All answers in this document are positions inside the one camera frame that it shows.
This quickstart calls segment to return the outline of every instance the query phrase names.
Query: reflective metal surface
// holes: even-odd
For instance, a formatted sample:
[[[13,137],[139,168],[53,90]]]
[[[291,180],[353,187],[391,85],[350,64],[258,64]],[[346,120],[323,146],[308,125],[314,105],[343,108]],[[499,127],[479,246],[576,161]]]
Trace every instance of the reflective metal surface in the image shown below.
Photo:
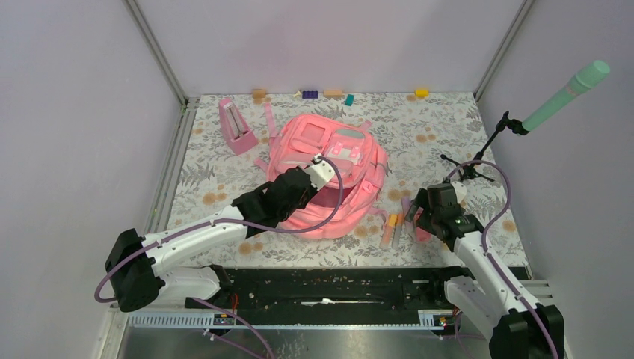
[[[474,333],[465,321],[461,332]],[[119,359],[207,359],[252,358],[250,355],[196,329],[128,328]],[[455,339],[434,339],[429,331],[261,331],[275,355],[282,358],[468,358]],[[248,330],[233,330],[224,336],[259,355],[264,346]],[[463,339],[474,358],[490,358],[484,340]]]

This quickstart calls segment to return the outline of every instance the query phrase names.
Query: blue block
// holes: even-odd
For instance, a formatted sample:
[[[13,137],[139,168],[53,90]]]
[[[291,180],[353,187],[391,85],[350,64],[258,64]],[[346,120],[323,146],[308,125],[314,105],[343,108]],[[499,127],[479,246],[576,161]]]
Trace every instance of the blue block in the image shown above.
[[[318,91],[302,91],[301,92],[302,99],[317,99],[319,98]]]

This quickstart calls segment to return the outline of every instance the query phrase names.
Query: floral pattern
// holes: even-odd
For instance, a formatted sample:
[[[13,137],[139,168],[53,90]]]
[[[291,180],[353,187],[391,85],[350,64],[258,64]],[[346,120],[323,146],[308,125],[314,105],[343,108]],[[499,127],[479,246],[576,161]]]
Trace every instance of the floral pattern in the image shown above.
[[[359,126],[372,121],[369,131],[387,151],[390,171],[379,201],[390,213],[401,211],[401,197],[413,197],[420,187],[439,183],[453,169],[442,161],[442,153],[458,161],[471,159],[487,140],[478,107],[471,93],[431,93],[416,99],[407,93],[355,94],[352,106],[342,99],[300,99],[289,94],[270,95],[277,128],[294,116],[316,113]],[[168,227],[206,217],[235,197],[264,183],[265,174],[253,164],[268,161],[268,130],[262,100],[250,95],[230,96],[259,144],[236,156],[225,144],[218,125],[218,102],[226,96],[205,95],[200,99],[188,143]],[[484,159],[493,161],[491,152]],[[506,201],[499,175],[480,168],[496,179],[466,182],[468,195],[462,205],[486,224]],[[437,238],[417,241],[404,229],[398,249],[379,248],[384,221],[367,215],[357,228],[338,239],[306,240],[277,233],[219,246],[194,256],[186,266],[452,266],[461,261]],[[490,231],[490,240],[504,262],[525,266],[526,255],[514,223],[507,212]]]

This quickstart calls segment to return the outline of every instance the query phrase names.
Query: black tripod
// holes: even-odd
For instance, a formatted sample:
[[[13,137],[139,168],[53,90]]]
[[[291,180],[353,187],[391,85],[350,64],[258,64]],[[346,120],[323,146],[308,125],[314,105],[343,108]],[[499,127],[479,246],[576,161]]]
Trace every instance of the black tripod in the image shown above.
[[[504,113],[504,115],[502,116],[502,119],[497,123],[496,125],[496,130],[495,132],[491,135],[491,137],[489,138],[489,141],[487,141],[486,144],[484,144],[484,147],[482,147],[482,149],[480,151],[478,151],[478,153],[475,154],[475,157],[473,157],[474,160],[480,160],[482,159],[482,157],[484,156],[484,152],[487,150],[487,148],[489,148],[489,146],[491,145],[491,143],[493,142],[493,140],[495,139],[495,137],[497,136],[498,133],[504,131],[504,129],[509,128],[511,131],[513,131],[513,133],[518,134],[518,135],[527,135],[529,132],[526,131],[523,127],[522,127],[522,121],[519,120],[511,120],[510,118],[508,118],[508,111],[506,111]],[[454,165],[458,166],[460,165],[459,162],[456,162],[455,160],[447,157],[447,155],[440,155],[441,159],[444,159],[445,161],[449,161],[451,163],[453,163]],[[487,181],[491,181],[493,182],[494,179],[485,176],[484,174],[479,173],[476,170],[476,164],[471,164],[468,166],[463,167],[463,170],[460,172],[458,171],[458,173],[460,174],[460,181],[463,182],[464,180],[473,180],[475,178],[481,177],[484,178]]]

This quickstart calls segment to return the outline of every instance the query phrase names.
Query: blue toy brick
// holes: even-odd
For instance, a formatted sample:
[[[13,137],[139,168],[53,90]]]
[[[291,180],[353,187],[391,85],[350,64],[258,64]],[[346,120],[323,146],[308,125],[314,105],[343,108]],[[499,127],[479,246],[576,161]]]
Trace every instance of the blue toy brick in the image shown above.
[[[354,95],[348,95],[348,97],[345,98],[345,105],[352,106],[353,101],[354,101]]]
[[[302,91],[301,93],[302,99],[317,99],[319,98],[318,91]]]

